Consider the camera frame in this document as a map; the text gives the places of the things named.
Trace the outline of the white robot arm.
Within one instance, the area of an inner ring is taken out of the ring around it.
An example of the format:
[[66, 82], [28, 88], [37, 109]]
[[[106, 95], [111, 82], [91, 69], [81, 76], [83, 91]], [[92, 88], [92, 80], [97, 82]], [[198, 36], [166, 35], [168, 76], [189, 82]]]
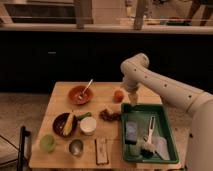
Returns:
[[213, 94], [148, 69], [149, 58], [139, 53], [124, 60], [122, 84], [130, 103], [138, 100], [143, 84], [192, 117], [185, 158], [187, 171], [213, 171]]

